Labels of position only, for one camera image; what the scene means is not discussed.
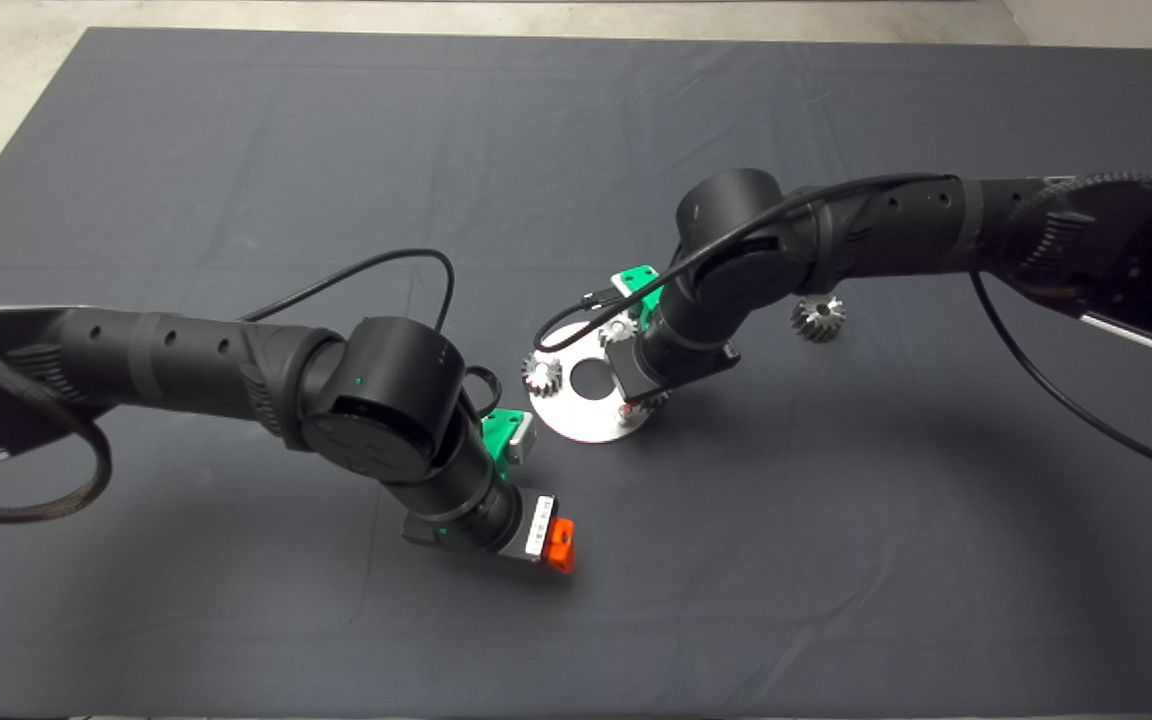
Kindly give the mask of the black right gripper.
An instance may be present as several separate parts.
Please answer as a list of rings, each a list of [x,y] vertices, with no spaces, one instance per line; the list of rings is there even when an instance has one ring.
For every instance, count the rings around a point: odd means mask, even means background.
[[[727,372],[741,361],[732,342],[696,348],[669,328],[652,327],[627,340],[604,347],[614,387],[626,404],[617,407],[617,419],[630,420],[635,404],[650,404],[654,397]]]

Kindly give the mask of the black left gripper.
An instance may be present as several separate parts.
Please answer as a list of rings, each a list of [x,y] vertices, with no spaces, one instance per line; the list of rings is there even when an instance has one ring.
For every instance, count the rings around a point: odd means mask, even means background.
[[[559,505],[553,493],[493,486],[483,501],[457,518],[420,520],[410,511],[403,521],[403,539],[425,548],[488,553],[570,574],[575,524],[570,518],[558,518]]]

